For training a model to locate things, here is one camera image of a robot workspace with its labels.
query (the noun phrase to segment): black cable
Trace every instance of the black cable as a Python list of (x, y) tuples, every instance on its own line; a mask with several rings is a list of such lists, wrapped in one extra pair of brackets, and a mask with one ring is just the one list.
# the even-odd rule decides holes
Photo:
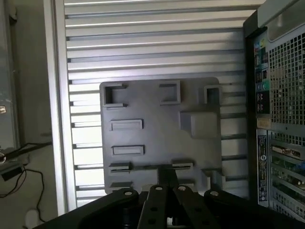
[(39, 220), (40, 220), (41, 222), (44, 222), (44, 223), (45, 223), (46, 221), (44, 221), (44, 220), (41, 218), (41, 210), (40, 210), (40, 208), (39, 208), (39, 204), (40, 204), (40, 202), (41, 202), (42, 195), (43, 195), (43, 192), (44, 192), (43, 173), (40, 172), (40, 171), (38, 171), (38, 170), (29, 169), (29, 168), (27, 168), (27, 169), (25, 169), (25, 170), (26, 170), (26, 171), (29, 171), (29, 172), (33, 172), (33, 173), (39, 173), (40, 176), (41, 176), (42, 190), (41, 190), (41, 194), (40, 194), (40, 196), (39, 196), (39, 200), (38, 200), (37, 205), (36, 205), (36, 209), (37, 209), (37, 211), (38, 211)]
[[(19, 188), (17, 188), (18, 183), (19, 183), (19, 180), (20, 180), (20, 178), (22, 177), (23, 173), (25, 173), (25, 177), (24, 177), (24, 179), (23, 179), (21, 185), (19, 186)], [(8, 193), (6, 193), (6, 194), (0, 194), (0, 198), (5, 198), (5, 197), (7, 197), (7, 196), (9, 196), (9, 195), (11, 195), (11, 194), (17, 192), (17, 191), (21, 188), (21, 186), (23, 185), (23, 183), (24, 183), (26, 177), (27, 177), (26, 170), (23, 170), (23, 172), (20, 173), (19, 177), (17, 178), (15, 187), (14, 187), (11, 191), (9, 191)]]
[[(5, 154), (4, 156), (0, 156), (0, 162), (4, 161), (4, 160), (6, 160), (6, 161), (12, 160), (12, 159), (14, 159), (16, 157), (19, 157), (20, 155), (32, 152), (32, 151), (37, 150), (37, 149), (44, 148), (46, 146), (50, 146), (52, 144), (53, 144), (52, 142), (46, 142), (46, 143), (26, 143), (22, 147), (14, 150), (14, 151), (11, 151), (11, 152)], [(23, 148), (27, 147), (28, 145), (34, 145), (34, 146), (30, 147), (30, 148), (23, 149)]]

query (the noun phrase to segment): round bolt head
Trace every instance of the round bolt head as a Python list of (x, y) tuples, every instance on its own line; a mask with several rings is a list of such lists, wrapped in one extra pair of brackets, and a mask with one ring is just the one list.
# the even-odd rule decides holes
[(219, 193), (218, 193), (218, 192), (215, 192), (215, 191), (212, 191), (212, 192), (211, 192), (211, 195), (217, 197), (217, 196), (219, 196)]
[(186, 190), (186, 187), (184, 187), (184, 186), (179, 186), (179, 188), (178, 188), (180, 191), (185, 191)]

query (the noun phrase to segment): white wall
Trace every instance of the white wall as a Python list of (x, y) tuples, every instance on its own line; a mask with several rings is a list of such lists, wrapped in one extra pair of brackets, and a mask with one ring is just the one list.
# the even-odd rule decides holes
[[(44, 31), (43, 1), (15, 0), (18, 22), (15, 33), (15, 61), (19, 76), (20, 135), (23, 142), (45, 142), (51, 132), (47, 56)], [(30, 156), (28, 168), (44, 173), (45, 193), (41, 202), (42, 217), (50, 220), (57, 216), (55, 176), (52, 147), (35, 151)], [(0, 194), (14, 187), (16, 177), (4, 182), (0, 178)], [(27, 179), (18, 191), (0, 199), (0, 228), (21, 229), (26, 212), (35, 208), (41, 191), (41, 178), (28, 172)]]

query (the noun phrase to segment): metal louvered wall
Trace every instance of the metal louvered wall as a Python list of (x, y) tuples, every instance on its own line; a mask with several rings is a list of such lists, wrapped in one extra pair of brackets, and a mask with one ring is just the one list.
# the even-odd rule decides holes
[(99, 85), (216, 77), (226, 189), (246, 197), (242, 24), (264, 0), (44, 0), (59, 214), (105, 195)]

